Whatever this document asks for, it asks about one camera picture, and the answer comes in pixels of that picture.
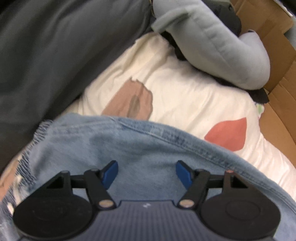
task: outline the pink leaf print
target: pink leaf print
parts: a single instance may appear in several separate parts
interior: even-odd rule
[[[238,151],[246,141],[247,118],[222,121],[206,134],[205,140],[230,151]]]

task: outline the cardboard box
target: cardboard box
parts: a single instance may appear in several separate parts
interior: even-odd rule
[[[265,89],[270,102],[260,119],[264,137],[296,167],[296,50],[284,33],[292,18],[273,0],[232,0],[242,21],[242,33],[255,30],[270,58]]]

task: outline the light blue denim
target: light blue denim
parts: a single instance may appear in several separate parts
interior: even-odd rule
[[[18,188],[21,199],[62,170],[69,170],[72,175],[83,174],[91,168],[100,169],[111,160],[119,164],[118,176],[109,189],[117,203],[122,199],[177,202],[186,191],[176,175],[178,160],[212,174],[222,175],[232,169],[279,207],[281,222],[275,239],[296,239],[296,203],[276,183],[222,147],[148,121],[68,114],[53,123],[42,123],[17,169],[22,176]],[[209,195],[220,191],[214,189]],[[87,199],[83,190],[74,193]],[[12,190],[0,205],[1,241],[18,239],[7,210],[9,202],[15,207]]]

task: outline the dark gray blanket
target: dark gray blanket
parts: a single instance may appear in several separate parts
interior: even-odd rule
[[[149,0],[15,0],[0,14],[0,172],[150,29]]]

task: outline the ribbed plastic surface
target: ribbed plastic surface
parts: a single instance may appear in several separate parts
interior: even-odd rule
[[[84,233],[69,240],[230,241],[208,230],[193,211],[180,210],[171,201],[123,201],[115,210],[100,212]]]

